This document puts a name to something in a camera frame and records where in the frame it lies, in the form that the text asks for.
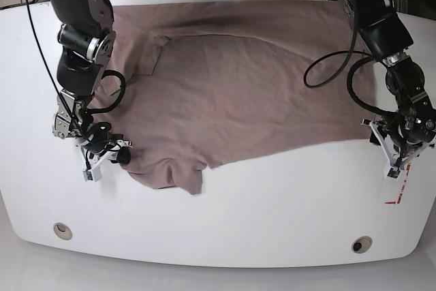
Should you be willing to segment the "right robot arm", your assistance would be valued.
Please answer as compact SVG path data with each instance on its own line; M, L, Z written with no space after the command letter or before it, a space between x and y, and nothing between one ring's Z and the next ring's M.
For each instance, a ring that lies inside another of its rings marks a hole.
M57 75L51 78L58 103L53 134L75 140L85 180L97 182L102 179L105 161L125 165L131 159L131 142L112 133L109 122L94 121L96 114L114 110L126 90L124 76L107 68L116 39L112 5L110 0L50 1L61 21L57 41L62 46ZM90 108L96 89L107 77L119 79L117 98L107 107Z

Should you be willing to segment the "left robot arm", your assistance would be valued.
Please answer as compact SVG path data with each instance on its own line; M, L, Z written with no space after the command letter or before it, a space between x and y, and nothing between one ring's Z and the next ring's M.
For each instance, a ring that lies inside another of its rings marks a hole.
M348 64L358 37L367 46L363 58L347 73L347 91L361 108L377 115L376 121L364 120L371 128L370 141L379 145L387 159L386 176L397 179L407 165L435 141L435 109L426 92L420 66L406 53L413 40L401 22L392 0L338 0L352 23L352 40L339 69L316 88L332 82ZM397 110L382 110L362 101L353 88L354 75L372 61L386 69L385 83L393 94Z

